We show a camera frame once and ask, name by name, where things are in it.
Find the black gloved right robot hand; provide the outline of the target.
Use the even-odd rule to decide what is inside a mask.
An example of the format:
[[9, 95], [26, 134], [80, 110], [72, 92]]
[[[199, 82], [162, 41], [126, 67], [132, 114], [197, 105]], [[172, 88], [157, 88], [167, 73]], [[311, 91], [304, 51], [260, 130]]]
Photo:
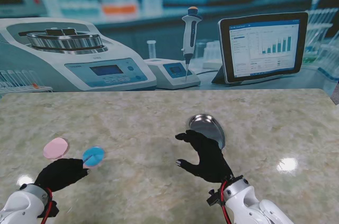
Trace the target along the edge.
[[222, 183], [234, 176], [215, 140], [193, 130], [177, 134], [175, 138], [189, 143], [199, 156], [197, 165], [178, 159], [177, 166], [210, 183]]

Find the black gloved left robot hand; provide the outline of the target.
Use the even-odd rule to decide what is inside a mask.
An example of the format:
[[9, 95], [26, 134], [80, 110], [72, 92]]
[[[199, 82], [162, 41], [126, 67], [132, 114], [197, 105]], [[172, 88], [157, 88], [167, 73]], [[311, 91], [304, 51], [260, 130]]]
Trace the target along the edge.
[[58, 159], [39, 173], [34, 185], [56, 192], [81, 180], [88, 175], [88, 171], [81, 159]]

